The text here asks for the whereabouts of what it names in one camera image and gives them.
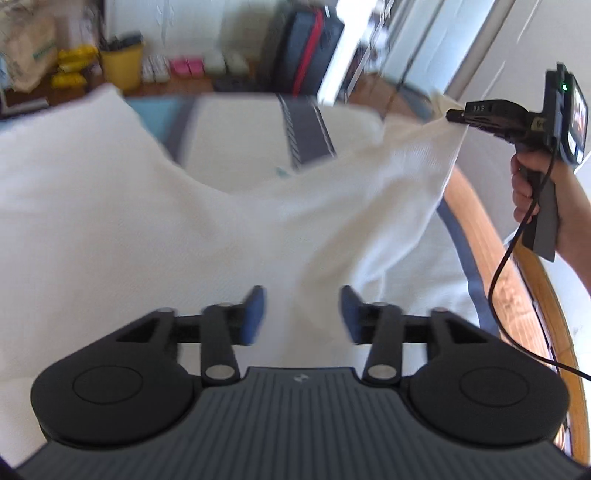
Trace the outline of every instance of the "human hand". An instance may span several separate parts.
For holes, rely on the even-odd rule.
[[[550,154],[542,151],[515,154],[511,159],[511,184],[513,186],[513,217],[521,222],[531,205],[533,189],[523,178],[519,168],[546,173],[550,166]],[[573,170],[565,162],[557,160],[550,178],[556,186],[556,201],[560,226],[556,251],[575,269],[574,263],[591,246],[591,204]],[[537,206],[533,212],[540,211]]]

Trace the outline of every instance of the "metal pin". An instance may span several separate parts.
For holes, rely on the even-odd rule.
[[[376,380],[391,380],[396,377],[396,369],[391,365],[378,364],[369,367],[368,374]]]
[[[205,374],[212,380],[228,380],[232,378],[235,370],[230,365],[213,365],[205,370]]]

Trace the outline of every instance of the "white pillow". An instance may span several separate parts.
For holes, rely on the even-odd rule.
[[[27,408],[0,411],[0,455],[19,462],[40,439],[23,385],[159,307],[196,314],[260,284],[267,316],[257,343],[236,348],[243,371],[362,366],[339,288],[380,298],[438,205],[464,131],[386,125],[379,147],[234,195],[173,164],[114,89],[1,133],[0,394]],[[184,351],[190,372],[198,353]]]

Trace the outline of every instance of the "yellow package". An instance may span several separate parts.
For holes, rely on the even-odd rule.
[[[57,73],[51,77],[51,88],[53,89],[84,87],[86,85],[88,82],[80,73]]]
[[[99,50],[94,45],[81,45],[78,48],[74,48],[74,50],[60,50],[57,54],[57,61],[60,64],[82,60],[91,61],[98,54]]]
[[[78,61],[68,61],[58,65],[60,72],[64,73],[76,73],[83,69],[85,69],[88,65],[90,65],[94,59],[91,60],[78,60]]]

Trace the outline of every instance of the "fingers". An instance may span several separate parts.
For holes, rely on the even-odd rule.
[[[518,163],[530,170],[546,173],[550,167],[550,154],[543,151],[518,153],[516,157]],[[513,172],[513,160],[511,161],[511,171]]]
[[[515,175],[519,173],[519,168],[521,167],[521,163],[519,163],[519,159],[517,159],[517,154],[511,157],[511,174]]]
[[[513,212],[513,218],[515,221],[521,223],[527,214],[527,210],[530,209],[531,206],[531,197],[534,194],[534,189],[531,187],[530,183],[523,178],[519,168],[524,165],[521,162],[522,155],[529,155],[529,154],[518,154],[513,155],[511,158],[511,173],[513,176],[511,177],[511,185],[513,187],[513,204],[515,205],[515,210]],[[537,215],[540,211],[540,206],[536,205],[534,211],[532,212],[532,216]]]
[[[530,183],[521,176],[521,173],[515,173],[511,177],[511,186],[515,192],[521,193],[524,197],[531,197],[534,194],[534,189]]]
[[[522,195],[519,192],[513,192],[513,204],[517,207],[517,210],[520,210],[525,214],[527,210],[530,209],[531,198],[526,197],[525,195]],[[536,205],[534,211],[532,212],[532,215],[537,215],[539,211],[540,206]]]
[[[513,211],[513,218],[515,219],[515,221],[517,223],[521,223],[521,222],[523,222],[523,219],[525,218],[526,213],[527,213],[526,211],[519,210],[518,208],[516,208]],[[531,222],[531,217],[527,220],[527,223],[530,223],[530,222]]]

